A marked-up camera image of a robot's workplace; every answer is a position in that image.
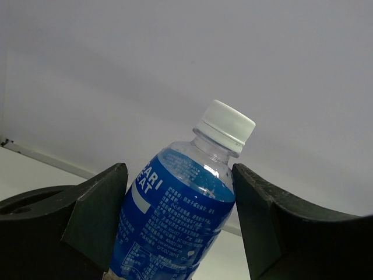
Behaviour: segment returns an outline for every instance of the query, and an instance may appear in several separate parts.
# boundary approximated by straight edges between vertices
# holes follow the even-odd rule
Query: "bottle cap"
[[[240,154],[255,123],[223,102],[214,100],[196,128],[222,146]]]

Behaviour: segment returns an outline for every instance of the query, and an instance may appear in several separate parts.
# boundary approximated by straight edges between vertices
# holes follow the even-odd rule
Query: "white wall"
[[[123,161],[132,179],[220,99],[258,124],[240,162],[373,212],[371,1],[18,0],[10,17],[16,142],[95,172]]]
[[[8,0],[0,0],[0,137],[3,134],[3,104],[5,94],[5,72],[6,72],[6,42],[8,38],[8,25],[6,22],[6,10]]]

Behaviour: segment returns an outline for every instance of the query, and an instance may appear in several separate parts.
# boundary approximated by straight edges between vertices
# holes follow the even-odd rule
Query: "pocari sweat bottle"
[[[190,280],[235,203],[231,170],[255,123],[214,100],[191,142],[174,142],[124,198],[109,278]]]

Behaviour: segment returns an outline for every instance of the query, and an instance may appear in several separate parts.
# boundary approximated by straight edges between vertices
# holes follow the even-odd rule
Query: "bottle neck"
[[[191,143],[201,152],[207,154],[212,160],[228,164],[231,156],[235,158],[238,157],[237,153],[234,153],[233,151],[221,146],[219,143],[210,139],[198,129],[194,128],[193,132],[196,134],[196,137]]]

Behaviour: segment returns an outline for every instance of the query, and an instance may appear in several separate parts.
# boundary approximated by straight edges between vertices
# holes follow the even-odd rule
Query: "white stripe on label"
[[[146,214],[146,211],[150,208],[150,204],[146,202],[145,199],[143,199],[140,195],[138,188],[136,188],[135,181],[133,181],[132,183],[131,193],[136,206],[140,209],[141,212]]]

